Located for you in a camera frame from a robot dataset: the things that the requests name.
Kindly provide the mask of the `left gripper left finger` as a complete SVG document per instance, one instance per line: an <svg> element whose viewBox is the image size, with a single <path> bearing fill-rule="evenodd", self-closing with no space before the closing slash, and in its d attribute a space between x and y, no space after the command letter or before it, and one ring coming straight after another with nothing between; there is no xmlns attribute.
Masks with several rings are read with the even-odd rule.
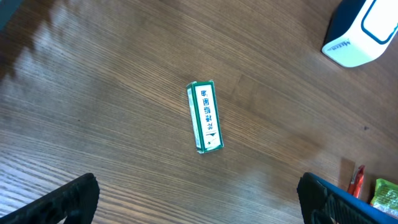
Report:
<svg viewBox="0 0 398 224"><path fill-rule="evenodd" d="M87 173L59 187L32 203L1 217L7 223L91 223L93 221L100 188L96 177Z"/></svg>

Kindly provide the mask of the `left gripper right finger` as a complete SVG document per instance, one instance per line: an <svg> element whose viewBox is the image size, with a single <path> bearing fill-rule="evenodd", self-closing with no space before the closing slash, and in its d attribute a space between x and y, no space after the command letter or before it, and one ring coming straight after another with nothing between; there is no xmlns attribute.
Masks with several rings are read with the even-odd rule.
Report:
<svg viewBox="0 0 398 224"><path fill-rule="evenodd" d="M396 224L397 219L353 197L348 192L306 172L297 186L303 221L339 224Z"/></svg>

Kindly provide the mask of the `red snack packet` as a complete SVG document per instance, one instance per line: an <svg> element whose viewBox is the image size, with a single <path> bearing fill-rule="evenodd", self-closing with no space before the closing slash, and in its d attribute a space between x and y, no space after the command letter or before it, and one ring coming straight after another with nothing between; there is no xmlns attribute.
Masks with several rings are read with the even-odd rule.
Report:
<svg viewBox="0 0 398 224"><path fill-rule="evenodd" d="M351 182L349 183L349 187L347 192L354 196L355 198L359 198L361 195L361 191L363 188L363 182L364 182L364 171L365 171L365 165L360 165L354 172Z"/></svg>

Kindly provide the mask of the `green snack bag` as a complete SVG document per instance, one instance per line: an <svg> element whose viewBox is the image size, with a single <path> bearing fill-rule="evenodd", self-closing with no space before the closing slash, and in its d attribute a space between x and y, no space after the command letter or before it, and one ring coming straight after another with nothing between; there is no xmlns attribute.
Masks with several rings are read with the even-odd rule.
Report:
<svg viewBox="0 0 398 224"><path fill-rule="evenodd" d="M398 216L397 185L384 179L377 179L371 206L395 218Z"/></svg>

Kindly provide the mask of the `small green box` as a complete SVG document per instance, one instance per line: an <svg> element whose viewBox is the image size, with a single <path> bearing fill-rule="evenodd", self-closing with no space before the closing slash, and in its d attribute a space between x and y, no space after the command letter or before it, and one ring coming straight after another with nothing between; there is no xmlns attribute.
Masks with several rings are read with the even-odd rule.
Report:
<svg viewBox="0 0 398 224"><path fill-rule="evenodd" d="M197 152L205 154L223 148L214 81L191 82L186 89Z"/></svg>

